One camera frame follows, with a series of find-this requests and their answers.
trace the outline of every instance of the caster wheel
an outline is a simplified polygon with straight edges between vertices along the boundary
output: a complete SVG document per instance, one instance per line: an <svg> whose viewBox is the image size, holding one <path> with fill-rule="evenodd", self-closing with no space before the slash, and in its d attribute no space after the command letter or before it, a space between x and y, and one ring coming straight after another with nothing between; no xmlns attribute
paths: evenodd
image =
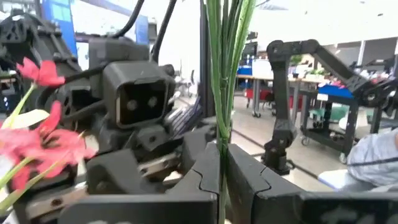
<svg viewBox="0 0 398 224"><path fill-rule="evenodd" d="M301 139L301 144L303 146L307 146L310 144L310 139L308 137L304 137L303 139Z"/></svg>
<svg viewBox="0 0 398 224"><path fill-rule="evenodd" d="M259 112L253 112L252 116L255 117L255 118L260 118L261 114Z"/></svg>
<svg viewBox="0 0 398 224"><path fill-rule="evenodd" d="M347 157L346 157L346 154L340 153L340 156L339 156L338 159L340 160L340 162L341 162L342 164L347 164Z"/></svg>

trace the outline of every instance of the green stalk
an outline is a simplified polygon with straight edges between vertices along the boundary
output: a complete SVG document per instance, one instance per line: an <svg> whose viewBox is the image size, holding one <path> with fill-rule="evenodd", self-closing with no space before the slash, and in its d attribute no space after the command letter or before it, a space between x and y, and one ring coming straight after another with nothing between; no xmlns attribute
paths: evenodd
<svg viewBox="0 0 398 224"><path fill-rule="evenodd" d="M226 111L227 109L227 91L228 91L228 77L226 67L228 64L228 4L229 0L224 0L223 4L223 21L221 23L221 80L220 80L220 90L221 90L221 110ZM228 120L226 115L223 113L223 119L226 122L226 127L228 128Z"/></svg>
<svg viewBox="0 0 398 224"><path fill-rule="evenodd" d="M239 59L242 55L246 37L248 36L250 21L256 7L255 0L244 0L241 6L241 15L239 16L238 32L235 41L234 54L232 59L232 74L230 76L230 86L228 87L228 102L230 103L227 108L228 118L231 119L231 112L233 107L235 76L238 69Z"/></svg>
<svg viewBox="0 0 398 224"><path fill-rule="evenodd" d="M20 100L20 102L18 103L18 105L15 107L14 111L11 113L11 115L4 121L3 126L1 127L2 129L5 128L11 128L12 124L14 123L15 118L19 115L19 113L22 110L22 107L24 106L26 100L28 99L28 97L30 96L30 94L32 94L33 90L35 90L37 87L37 85L35 83L32 83L30 85L30 88L28 89L28 91L26 92L26 94L24 95L24 97Z"/></svg>
<svg viewBox="0 0 398 224"><path fill-rule="evenodd" d="M14 166L9 172L7 172L7 174L0 179L0 189L6 186L6 184L12 179L12 177L14 177L18 173L18 171L20 171L32 160L32 158L25 158L18 165Z"/></svg>
<svg viewBox="0 0 398 224"><path fill-rule="evenodd" d="M52 164L47 170L43 173L35 176L34 178L30 179L23 190L15 190L11 194L9 194L6 199L0 202L0 214L4 214L9 207L11 207L17 200L27 192L33 185L35 185L39 180L45 177L52 169L56 168L59 162L55 162Z"/></svg>
<svg viewBox="0 0 398 224"><path fill-rule="evenodd" d="M220 2L207 2L208 28L210 34L210 54L211 54L211 89L213 90L215 99L215 109L217 125L222 136L229 136L227 127L223 119L223 110L221 107L221 91L220 91L220 44L218 37L220 36Z"/></svg>
<svg viewBox="0 0 398 224"><path fill-rule="evenodd" d="M219 0L207 1L210 36L210 73L217 118L217 148L220 151L219 223L225 220L228 168L228 143L231 131L233 90L240 55L248 34L255 0L223 0L223 17Z"/></svg>
<svg viewBox="0 0 398 224"><path fill-rule="evenodd" d="M240 15L241 15L241 9L242 9L242 4L245 0L237 0L236 2L234 2L236 4L236 9L233 11L234 14L230 15L230 20L231 20L231 24L230 24L230 30L229 30L229 45L228 45L228 64L226 65L226 67L228 68L227 73L229 75L228 77L228 99L227 99L227 105L226 105L226 113L227 113L227 120L230 121L231 120L231 110L229 110L229 108L232 108L233 106L233 92L232 92L232 96L231 96L231 89L234 90L234 86L235 86L235 81L236 81L236 71L238 69L238 67L234 68L233 64L234 64L234 54L235 54L235 42L236 42L236 34L238 32L238 25L239 25L239 19L240 19ZM228 124L228 129L231 128L231 122L229 122Z"/></svg>

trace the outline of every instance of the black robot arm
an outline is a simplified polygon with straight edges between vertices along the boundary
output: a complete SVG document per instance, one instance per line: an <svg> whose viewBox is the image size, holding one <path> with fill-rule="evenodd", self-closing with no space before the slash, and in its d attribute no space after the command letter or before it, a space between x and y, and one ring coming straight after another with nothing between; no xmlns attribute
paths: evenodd
<svg viewBox="0 0 398 224"><path fill-rule="evenodd" d="M267 53L274 74L277 74L274 82L277 82L278 78L287 78L287 69L291 56L310 54L352 92L361 106L377 107L383 104L386 97L398 85L396 79L388 79L376 84L372 83L367 78L356 74L316 40L286 43L276 40L268 45Z"/></svg>
<svg viewBox="0 0 398 224"><path fill-rule="evenodd" d="M267 47L267 55L274 72L274 86L277 86L277 88L274 88L276 121L272 139L264 145L266 153L262 160L267 167L280 175L289 173L289 168L286 166L285 149L292 144L297 135L289 113L287 72L291 56L302 54L312 55L334 77L341 80L361 106L377 107L382 105L391 91L395 90L398 85L396 79L372 83L370 80L357 75L316 40L286 43L275 40L271 42Z"/></svg>

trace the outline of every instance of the shirt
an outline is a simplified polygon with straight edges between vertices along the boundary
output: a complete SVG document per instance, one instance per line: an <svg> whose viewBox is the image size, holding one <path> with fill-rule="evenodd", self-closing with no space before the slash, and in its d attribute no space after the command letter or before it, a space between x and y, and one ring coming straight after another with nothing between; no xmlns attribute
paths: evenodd
<svg viewBox="0 0 398 224"><path fill-rule="evenodd" d="M370 134L355 145L347 157L348 172L355 178L376 186L398 183L398 161L375 165L349 166L354 163L379 161L398 157L395 144L398 129L387 133Z"/></svg>

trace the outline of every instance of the pink flower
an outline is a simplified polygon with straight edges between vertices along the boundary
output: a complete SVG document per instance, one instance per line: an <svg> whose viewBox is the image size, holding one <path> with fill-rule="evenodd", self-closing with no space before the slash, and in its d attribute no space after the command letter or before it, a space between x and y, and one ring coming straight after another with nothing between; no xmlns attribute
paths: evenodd
<svg viewBox="0 0 398 224"><path fill-rule="evenodd" d="M30 166L24 166L14 175L11 182L14 190L22 190L25 188L26 183L29 181L31 170Z"/></svg>
<svg viewBox="0 0 398 224"><path fill-rule="evenodd" d="M38 158L43 162L37 166L37 170L43 173L54 163L59 164L46 175L46 178L56 177L65 166L75 166L84 158L89 159L95 155L95 151L87 148L85 140L76 132L58 129L53 131L48 138L56 139L54 142L56 146L45 150L45 155Z"/></svg>
<svg viewBox="0 0 398 224"><path fill-rule="evenodd" d="M54 101L51 106L50 115L35 130L40 135L47 136L55 130L61 119L61 103Z"/></svg>
<svg viewBox="0 0 398 224"><path fill-rule="evenodd" d="M23 77L35 81L40 86L59 86L65 83L65 77L57 75L57 67L51 60L43 61L38 68L33 61L25 57L24 65L17 63L17 69Z"/></svg>
<svg viewBox="0 0 398 224"><path fill-rule="evenodd" d="M16 151L40 147L40 136L28 129L0 129L0 154L8 156Z"/></svg>

